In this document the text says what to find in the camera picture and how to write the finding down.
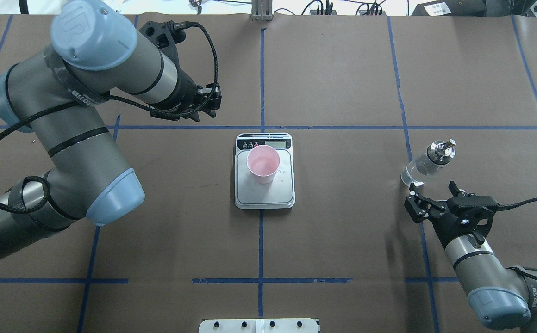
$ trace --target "blue tape grid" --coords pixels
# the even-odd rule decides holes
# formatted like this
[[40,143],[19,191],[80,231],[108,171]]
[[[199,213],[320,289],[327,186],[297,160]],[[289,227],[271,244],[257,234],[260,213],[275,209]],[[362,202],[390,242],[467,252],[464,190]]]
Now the blue tape grid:
[[[6,35],[11,26],[13,16],[10,15],[4,32],[0,40],[0,52]],[[137,26],[139,15],[135,16],[134,25]],[[402,100],[402,94],[400,93],[400,72],[398,70],[398,62],[396,59],[396,51],[393,40],[393,29],[391,19],[387,17],[388,32],[390,38],[390,46],[393,56],[393,65],[396,78],[396,88],[398,89],[398,102],[400,105],[401,116],[402,116],[402,126],[267,126],[264,121],[264,30],[261,30],[261,45],[260,45],[260,95],[261,95],[261,105],[260,105],[260,126],[141,126],[141,125],[120,125],[120,115],[116,119],[116,124],[114,126],[109,126],[108,128],[113,129],[113,137],[116,140],[118,136],[118,131],[120,129],[212,129],[212,130],[233,130],[233,129],[243,129],[243,130],[259,130],[264,132],[265,130],[287,130],[287,129],[296,129],[296,130],[402,130],[404,131],[405,140],[406,140],[406,150],[408,154],[408,159],[412,160],[412,152],[410,148],[410,140],[408,136],[409,130],[537,130],[537,126],[409,126],[406,121],[406,110],[404,106],[404,101]],[[519,36],[518,26],[515,21],[515,17],[512,16],[512,25],[514,29],[514,34],[516,42],[518,44],[518,49],[522,57],[523,67],[526,71],[527,78],[529,80],[531,90],[533,92],[535,101],[537,102],[537,89],[534,84],[533,78],[531,77],[531,72],[527,64],[526,56],[523,52],[522,43]],[[6,126],[0,125],[0,129],[5,129]],[[352,278],[265,278],[263,272],[264,266],[264,211],[259,211],[259,238],[258,238],[258,278],[193,278],[193,284],[207,284],[207,283],[257,283],[258,284],[258,316],[263,317],[263,284],[264,283],[348,283],[351,282]],[[85,284],[84,289],[84,299],[82,301],[82,308],[80,314],[80,320],[78,323],[78,333],[82,331],[82,325],[85,318],[85,310],[87,308],[87,300],[89,295],[89,286],[91,284],[125,284],[128,283],[128,279],[123,278],[92,278],[93,267],[95,262],[95,253],[97,249],[98,239],[100,234],[100,228],[96,228],[94,233],[94,240],[92,244],[91,256],[89,260],[88,274],[86,278],[0,278],[0,283],[81,283]],[[425,240],[425,233],[423,226],[421,225],[421,244],[423,247],[423,260],[425,262],[425,278],[406,278],[406,283],[427,283],[429,289],[430,297],[430,306],[433,316],[434,329],[435,332],[439,332],[439,324],[437,318],[437,309],[435,305],[434,293],[433,293],[433,283],[455,283],[459,282],[455,277],[432,277],[431,269],[429,263],[429,255],[427,253],[427,243]]]

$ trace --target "white label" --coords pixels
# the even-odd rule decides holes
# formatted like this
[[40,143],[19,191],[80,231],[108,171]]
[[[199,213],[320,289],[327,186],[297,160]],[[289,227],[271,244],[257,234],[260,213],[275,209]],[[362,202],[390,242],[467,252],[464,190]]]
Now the white label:
[[427,14],[429,16],[439,16],[446,15],[447,13],[452,13],[448,5],[445,2],[440,2],[439,4],[427,5],[424,6]]

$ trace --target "robotic arm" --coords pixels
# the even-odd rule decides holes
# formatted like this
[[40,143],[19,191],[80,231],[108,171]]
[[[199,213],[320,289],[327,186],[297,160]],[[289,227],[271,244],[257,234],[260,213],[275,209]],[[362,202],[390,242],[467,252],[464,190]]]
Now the robotic arm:
[[[199,27],[213,51],[215,80],[205,88],[178,63],[175,44],[189,27]],[[0,259],[83,217],[107,225],[144,201],[95,105],[116,99],[168,120],[198,121],[199,111],[215,117],[221,94],[207,31],[169,21],[148,22],[139,32],[103,2],[72,0],[53,20],[52,44],[0,76],[0,118],[17,124],[0,138],[34,131],[55,164],[0,197]],[[111,96],[115,87],[149,106]]]
[[411,184],[404,207],[413,222],[431,221],[468,303],[484,327],[537,332],[537,270],[503,268],[485,239],[497,211],[527,202],[500,206],[491,196],[466,193],[453,182],[449,190],[452,198],[435,201],[421,196]]

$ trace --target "scale platform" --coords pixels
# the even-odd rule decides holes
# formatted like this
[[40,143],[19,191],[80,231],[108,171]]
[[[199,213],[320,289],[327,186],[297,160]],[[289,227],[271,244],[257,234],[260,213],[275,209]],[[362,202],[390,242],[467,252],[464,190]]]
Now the scale platform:
[[[281,162],[275,179],[260,184],[252,177],[246,159],[254,145],[270,145]],[[235,149],[235,205],[241,209],[291,208],[295,203],[293,145],[287,133],[244,133],[237,136]]]

